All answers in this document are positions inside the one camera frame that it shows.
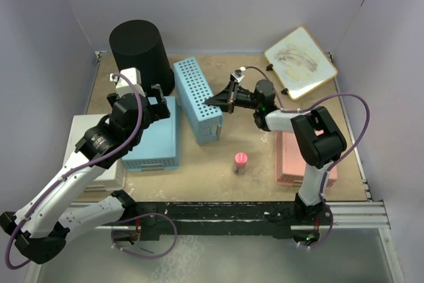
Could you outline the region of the large black plastic container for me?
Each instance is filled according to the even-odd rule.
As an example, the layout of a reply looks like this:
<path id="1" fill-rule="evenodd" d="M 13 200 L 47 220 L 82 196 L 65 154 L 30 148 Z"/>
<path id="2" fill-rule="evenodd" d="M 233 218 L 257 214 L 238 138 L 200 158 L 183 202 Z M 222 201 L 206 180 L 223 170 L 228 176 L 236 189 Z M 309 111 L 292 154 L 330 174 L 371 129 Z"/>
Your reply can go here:
<path id="1" fill-rule="evenodd" d="M 174 73 L 160 31 L 146 20 L 119 24 L 109 35 L 109 46 L 120 71 L 136 68 L 141 73 L 146 95 L 153 96 L 152 85 L 159 84 L 164 95 L 175 87 Z"/>

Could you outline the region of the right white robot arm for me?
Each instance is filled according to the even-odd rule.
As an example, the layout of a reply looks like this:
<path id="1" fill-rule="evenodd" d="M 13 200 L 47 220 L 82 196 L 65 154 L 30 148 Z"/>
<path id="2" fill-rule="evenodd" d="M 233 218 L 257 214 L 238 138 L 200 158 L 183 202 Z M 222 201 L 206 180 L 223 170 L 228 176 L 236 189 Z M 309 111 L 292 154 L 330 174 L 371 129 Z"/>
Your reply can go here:
<path id="1" fill-rule="evenodd" d="M 231 80 L 226 88 L 205 100 L 231 114 L 235 107 L 254 111 L 256 126 L 266 132 L 293 133 L 305 161 L 302 185 L 295 195 L 291 220 L 302 224 L 314 221 L 323 208 L 323 192 L 327 184 L 325 172 L 346 150 L 346 140 L 325 107 L 287 113 L 275 104 L 276 91 L 269 80 L 260 80 L 254 91 Z"/>

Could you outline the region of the pink perforated plastic basket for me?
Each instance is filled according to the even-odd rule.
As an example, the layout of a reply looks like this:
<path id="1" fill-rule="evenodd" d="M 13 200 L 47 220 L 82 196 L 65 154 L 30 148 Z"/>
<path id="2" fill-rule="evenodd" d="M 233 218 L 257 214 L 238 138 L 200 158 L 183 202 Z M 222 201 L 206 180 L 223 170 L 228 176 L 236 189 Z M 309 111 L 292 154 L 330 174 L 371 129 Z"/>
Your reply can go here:
<path id="1" fill-rule="evenodd" d="M 305 161 L 293 133 L 276 132 L 275 181 L 281 186 L 300 187 Z"/>

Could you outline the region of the blue perforated plastic basket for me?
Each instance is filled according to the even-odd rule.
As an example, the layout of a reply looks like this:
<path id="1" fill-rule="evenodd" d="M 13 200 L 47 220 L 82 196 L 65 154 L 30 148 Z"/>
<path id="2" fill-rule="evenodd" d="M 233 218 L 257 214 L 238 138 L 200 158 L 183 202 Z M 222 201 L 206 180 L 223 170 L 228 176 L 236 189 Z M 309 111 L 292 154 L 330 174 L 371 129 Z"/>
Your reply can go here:
<path id="1" fill-rule="evenodd" d="M 143 131 L 140 143 L 122 158 L 129 172 L 173 170 L 180 167 L 180 108 L 167 96 L 170 117 L 154 122 Z"/>

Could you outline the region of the white perforated plastic basket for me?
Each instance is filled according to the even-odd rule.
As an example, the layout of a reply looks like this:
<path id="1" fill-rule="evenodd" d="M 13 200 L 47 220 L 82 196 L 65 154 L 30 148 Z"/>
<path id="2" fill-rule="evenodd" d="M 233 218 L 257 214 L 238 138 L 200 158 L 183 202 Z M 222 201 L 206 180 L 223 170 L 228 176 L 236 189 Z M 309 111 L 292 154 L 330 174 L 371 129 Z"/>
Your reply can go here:
<path id="1" fill-rule="evenodd" d="M 71 153 L 75 150 L 76 143 L 83 137 L 85 132 L 96 126 L 103 117 L 98 115 L 75 115 L 68 137 L 68 143 L 64 155 L 65 164 Z M 123 189 L 125 185 L 126 170 L 121 159 L 117 160 L 107 171 L 102 173 L 90 185 L 87 185 L 84 192 L 108 192 Z"/>

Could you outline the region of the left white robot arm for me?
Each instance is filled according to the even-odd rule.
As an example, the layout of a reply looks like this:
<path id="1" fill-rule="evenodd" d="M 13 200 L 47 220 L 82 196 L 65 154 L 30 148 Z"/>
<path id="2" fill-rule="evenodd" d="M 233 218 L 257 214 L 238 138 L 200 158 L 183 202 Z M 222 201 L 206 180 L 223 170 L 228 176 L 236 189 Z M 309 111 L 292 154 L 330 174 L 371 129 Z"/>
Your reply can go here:
<path id="1" fill-rule="evenodd" d="M 8 268 L 18 269 L 10 261 L 12 247 L 28 261 L 44 264 L 89 230 L 108 223 L 128 225 L 142 216 L 137 202 L 124 190 L 74 212 L 67 209 L 86 186 L 140 143 L 144 130 L 170 117 L 160 85 L 152 89 L 155 104 L 143 96 L 138 84 L 109 94 L 111 113 L 84 133 L 57 175 L 23 208 L 1 214 L 1 228 L 9 235 Z"/>

